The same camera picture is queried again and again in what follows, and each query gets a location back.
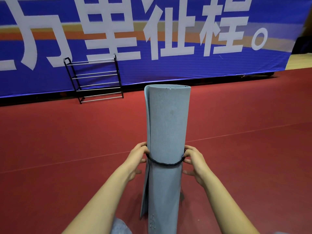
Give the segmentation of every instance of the black strap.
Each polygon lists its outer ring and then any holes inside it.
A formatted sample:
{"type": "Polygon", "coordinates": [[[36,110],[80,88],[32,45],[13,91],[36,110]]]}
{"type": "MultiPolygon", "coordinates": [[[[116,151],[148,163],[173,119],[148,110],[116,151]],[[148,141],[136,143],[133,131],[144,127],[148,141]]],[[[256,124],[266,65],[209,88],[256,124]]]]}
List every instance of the black strap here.
{"type": "Polygon", "coordinates": [[[165,166],[165,167],[173,167],[173,166],[179,165],[180,163],[182,163],[182,162],[184,161],[185,157],[184,157],[183,155],[182,155],[181,160],[178,161],[178,162],[176,162],[176,163],[160,163],[160,162],[158,162],[158,161],[152,159],[152,158],[149,156],[149,154],[146,154],[146,157],[147,157],[150,161],[152,161],[153,163],[156,163],[156,164],[158,164],[158,165],[165,166]]]}

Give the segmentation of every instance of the metal rack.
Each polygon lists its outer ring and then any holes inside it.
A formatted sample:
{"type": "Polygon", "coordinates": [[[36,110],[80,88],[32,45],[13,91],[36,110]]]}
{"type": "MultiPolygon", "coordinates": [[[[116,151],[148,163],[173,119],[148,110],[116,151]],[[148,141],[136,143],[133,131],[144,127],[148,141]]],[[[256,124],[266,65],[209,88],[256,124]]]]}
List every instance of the metal rack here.
{"type": "Polygon", "coordinates": [[[76,92],[76,96],[79,100],[80,104],[86,103],[86,102],[95,102],[95,101],[101,101],[101,100],[108,100],[108,99],[113,99],[113,98],[123,98],[123,90],[122,90],[122,85],[121,85],[121,79],[120,79],[120,74],[119,74],[119,68],[118,68],[118,63],[117,63],[117,57],[114,54],[114,58],[113,59],[106,59],[106,60],[94,60],[94,61],[76,61],[76,62],[72,62],[70,60],[70,58],[64,58],[64,65],[66,67],[66,70],[68,72],[69,78],[71,79],[72,85],[74,87],[74,90],[76,92]],[[106,63],[110,63],[110,62],[114,62],[115,63],[115,67],[116,70],[113,71],[104,71],[104,72],[95,72],[95,73],[87,73],[87,74],[76,74],[75,65],[89,65],[89,64],[106,64],[106,63]],[[72,69],[72,73],[73,73],[73,77],[71,76],[70,70],[69,70],[69,66],[72,69]],[[95,77],[105,77],[105,76],[112,76],[112,75],[116,75],[118,77],[118,81],[115,82],[108,82],[108,83],[100,83],[100,84],[89,84],[89,85],[81,85],[79,80],[80,79],[86,79],[86,78],[95,78],[95,77]],[[83,88],[86,87],[92,87],[92,86],[99,86],[99,85],[106,85],[106,84],[116,84],[119,83],[119,87],[101,87],[101,88],[95,88],[95,89],[86,89],[84,90],[83,88]],[[88,93],[88,92],[93,92],[95,90],[102,90],[102,91],[109,91],[109,93],[105,93],[105,94],[97,94],[97,95],[85,95],[84,93],[88,93]],[[95,97],[105,97],[106,95],[114,95],[114,94],[121,94],[121,96],[117,96],[117,97],[108,97],[108,98],[101,98],[101,99],[93,99],[93,100],[86,100],[88,98],[95,98],[95,97]]]}

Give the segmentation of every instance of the yellow floor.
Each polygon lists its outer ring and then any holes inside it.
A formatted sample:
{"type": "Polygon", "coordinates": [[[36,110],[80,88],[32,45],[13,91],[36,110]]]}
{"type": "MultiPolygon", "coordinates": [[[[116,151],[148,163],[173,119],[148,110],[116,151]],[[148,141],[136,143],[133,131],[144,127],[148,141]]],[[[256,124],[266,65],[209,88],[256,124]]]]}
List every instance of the yellow floor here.
{"type": "Polygon", "coordinates": [[[291,55],[286,70],[312,67],[312,53],[291,55]]]}

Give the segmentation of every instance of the hand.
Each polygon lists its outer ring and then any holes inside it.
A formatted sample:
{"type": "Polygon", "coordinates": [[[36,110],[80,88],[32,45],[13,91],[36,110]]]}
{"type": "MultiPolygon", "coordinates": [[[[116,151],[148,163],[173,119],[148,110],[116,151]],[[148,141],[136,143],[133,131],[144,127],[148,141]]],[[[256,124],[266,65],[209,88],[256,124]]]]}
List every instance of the hand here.
{"type": "Polygon", "coordinates": [[[146,142],[137,144],[134,149],[131,150],[129,156],[123,164],[127,167],[129,171],[129,181],[133,180],[136,174],[142,173],[142,170],[138,170],[137,167],[140,163],[146,162],[146,159],[142,158],[143,154],[149,153],[146,144],[146,142]]]}
{"type": "Polygon", "coordinates": [[[194,176],[196,181],[204,187],[204,177],[210,172],[208,165],[203,155],[195,148],[189,145],[185,145],[185,153],[183,157],[190,157],[191,159],[185,159],[184,162],[193,165],[193,171],[183,170],[182,173],[190,176],[194,176]]]}

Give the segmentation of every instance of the forearm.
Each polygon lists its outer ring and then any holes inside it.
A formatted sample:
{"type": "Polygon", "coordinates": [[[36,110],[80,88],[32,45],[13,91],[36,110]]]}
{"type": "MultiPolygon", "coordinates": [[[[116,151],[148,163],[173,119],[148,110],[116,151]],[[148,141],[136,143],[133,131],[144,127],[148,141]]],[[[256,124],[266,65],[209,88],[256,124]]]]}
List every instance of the forearm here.
{"type": "Polygon", "coordinates": [[[63,234],[109,234],[128,177],[124,165],[116,169],[63,234]]]}
{"type": "Polygon", "coordinates": [[[223,234],[259,234],[211,171],[207,172],[204,183],[205,192],[223,234]]]}

